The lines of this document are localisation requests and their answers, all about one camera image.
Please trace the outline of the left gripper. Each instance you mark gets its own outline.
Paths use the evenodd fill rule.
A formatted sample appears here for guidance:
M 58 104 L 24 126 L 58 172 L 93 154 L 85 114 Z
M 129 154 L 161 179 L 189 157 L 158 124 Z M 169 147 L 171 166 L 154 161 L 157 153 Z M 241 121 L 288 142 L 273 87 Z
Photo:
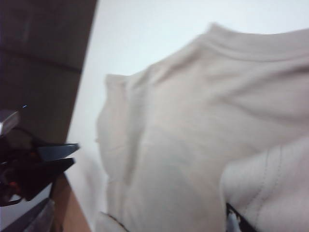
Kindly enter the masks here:
M 15 128 L 30 138 L 27 148 L 14 148 L 7 135 L 0 136 L 0 205 L 11 206 L 33 200 L 44 188 L 71 167 L 74 158 L 66 158 L 79 150 L 79 144 L 40 145 L 30 131 Z

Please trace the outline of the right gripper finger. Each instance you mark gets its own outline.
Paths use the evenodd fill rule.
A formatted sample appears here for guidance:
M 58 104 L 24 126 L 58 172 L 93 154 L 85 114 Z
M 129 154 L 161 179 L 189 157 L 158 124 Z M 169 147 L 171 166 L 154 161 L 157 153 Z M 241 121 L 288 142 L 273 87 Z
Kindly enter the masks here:
M 245 231 L 245 219 L 229 203 L 226 204 L 226 231 Z

